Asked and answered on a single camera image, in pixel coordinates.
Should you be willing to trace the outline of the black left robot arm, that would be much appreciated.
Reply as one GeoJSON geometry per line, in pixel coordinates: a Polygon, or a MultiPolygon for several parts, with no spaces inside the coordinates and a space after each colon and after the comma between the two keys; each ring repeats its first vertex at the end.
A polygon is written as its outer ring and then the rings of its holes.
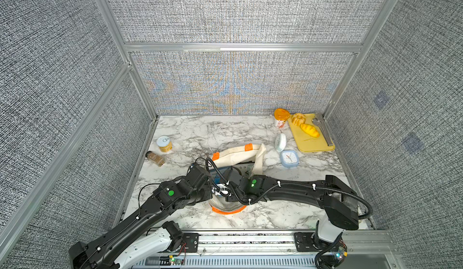
{"type": "Polygon", "coordinates": [[[143,234],[186,206],[212,198],[213,179],[208,169],[194,163],[186,175],[165,181],[129,217],[99,238],[69,249],[73,269],[128,269],[154,252],[175,251],[183,236],[177,224],[168,222],[153,236],[143,234]]]}

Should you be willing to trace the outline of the light blue square alarm clock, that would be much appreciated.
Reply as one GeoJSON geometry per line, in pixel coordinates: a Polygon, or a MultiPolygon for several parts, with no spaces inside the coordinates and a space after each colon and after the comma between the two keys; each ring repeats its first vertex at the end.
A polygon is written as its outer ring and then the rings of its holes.
{"type": "Polygon", "coordinates": [[[295,150],[283,150],[280,153],[280,161],[285,168],[294,168],[300,164],[299,156],[295,150]]]}

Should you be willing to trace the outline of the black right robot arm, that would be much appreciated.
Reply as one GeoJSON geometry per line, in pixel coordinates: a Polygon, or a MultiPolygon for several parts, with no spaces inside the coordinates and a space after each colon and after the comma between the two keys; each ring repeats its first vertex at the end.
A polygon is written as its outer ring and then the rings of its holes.
{"type": "Polygon", "coordinates": [[[358,230],[359,221],[373,214],[373,207],[341,179],[327,175],[321,181],[289,181],[266,175],[245,177],[235,167],[217,171],[228,192],[228,202],[245,206],[259,202],[287,201],[316,206],[325,212],[319,220],[316,242],[333,243],[345,230],[358,230]]]}

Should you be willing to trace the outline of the canvas bag orange handles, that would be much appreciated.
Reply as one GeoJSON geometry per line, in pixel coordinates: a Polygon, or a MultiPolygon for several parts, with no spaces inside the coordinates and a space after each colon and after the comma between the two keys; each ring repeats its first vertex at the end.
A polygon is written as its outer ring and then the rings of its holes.
{"type": "MultiPolygon", "coordinates": [[[[225,175],[230,167],[242,177],[261,175],[267,149],[264,144],[246,144],[232,147],[212,155],[212,160],[219,171],[225,175]]],[[[227,202],[226,198],[216,192],[209,200],[212,211],[221,215],[232,215],[243,211],[246,206],[238,201],[227,202]]]]}

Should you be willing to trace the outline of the blue rectangular alarm clock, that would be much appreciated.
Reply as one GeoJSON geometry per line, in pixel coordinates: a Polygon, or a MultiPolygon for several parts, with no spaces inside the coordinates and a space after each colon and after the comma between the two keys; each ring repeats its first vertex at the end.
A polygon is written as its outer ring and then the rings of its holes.
{"type": "MultiPolygon", "coordinates": [[[[222,174],[222,175],[225,175],[225,172],[227,171],[228,167],[222,167],[222,168],[219,168],[218,171],[222,174]]],[[[210,173],[211,173],[211,176],[213,177],[214,179],[214,182],[215,183],[222,183],[222,178],[220,177],[220,175],[217,173],[217,171],[213,168],[210,169],[210,173]]]]}

